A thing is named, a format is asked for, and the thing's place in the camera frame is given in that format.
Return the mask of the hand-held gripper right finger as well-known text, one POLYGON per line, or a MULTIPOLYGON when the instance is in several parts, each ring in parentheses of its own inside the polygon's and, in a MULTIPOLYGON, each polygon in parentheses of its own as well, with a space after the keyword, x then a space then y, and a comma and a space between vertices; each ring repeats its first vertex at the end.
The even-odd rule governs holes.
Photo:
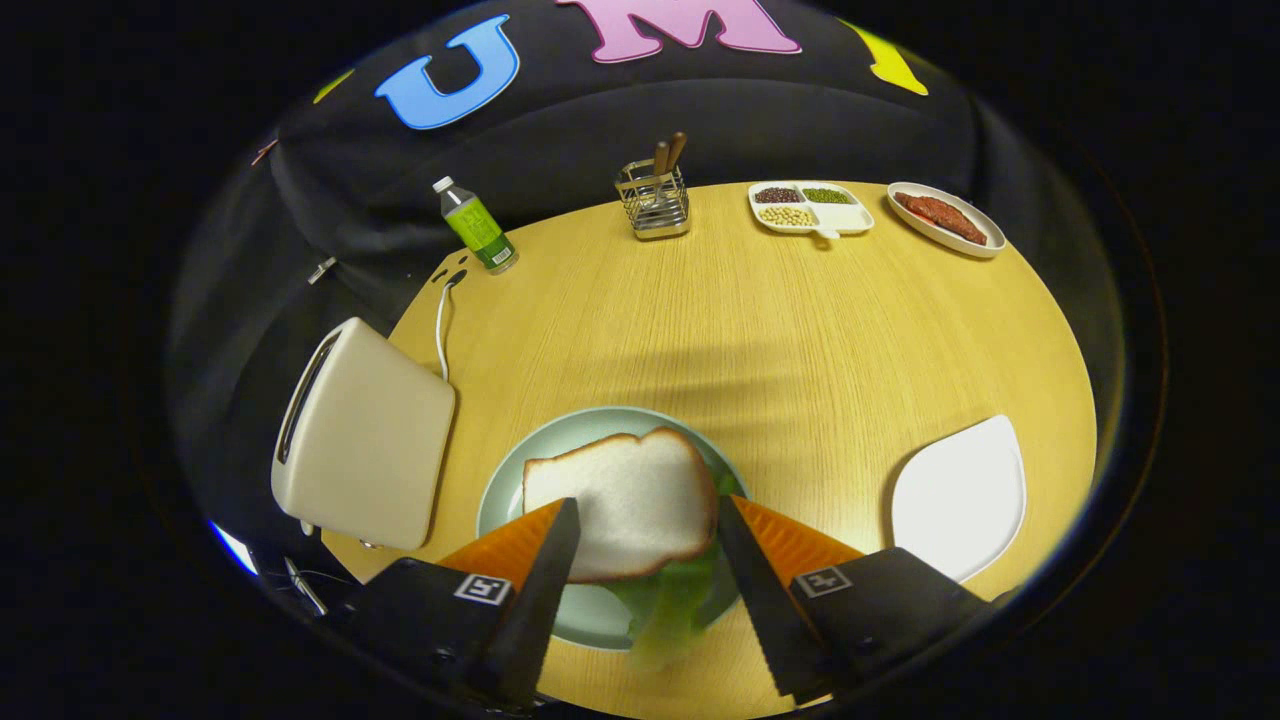
POLYGON ((906 550, 863 553, 740 495, 717 533, 774 687, 803 705, 887 684, 1001 609, 906 550))

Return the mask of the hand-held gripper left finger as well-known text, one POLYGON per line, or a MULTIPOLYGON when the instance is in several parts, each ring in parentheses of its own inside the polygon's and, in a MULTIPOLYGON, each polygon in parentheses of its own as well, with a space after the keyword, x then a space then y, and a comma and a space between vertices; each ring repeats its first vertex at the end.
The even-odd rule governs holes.
POLYGON ((580 539, 559 498, 449 556, 403 557, 330 614, 361 659, 466 714, 527 714, 580 539))

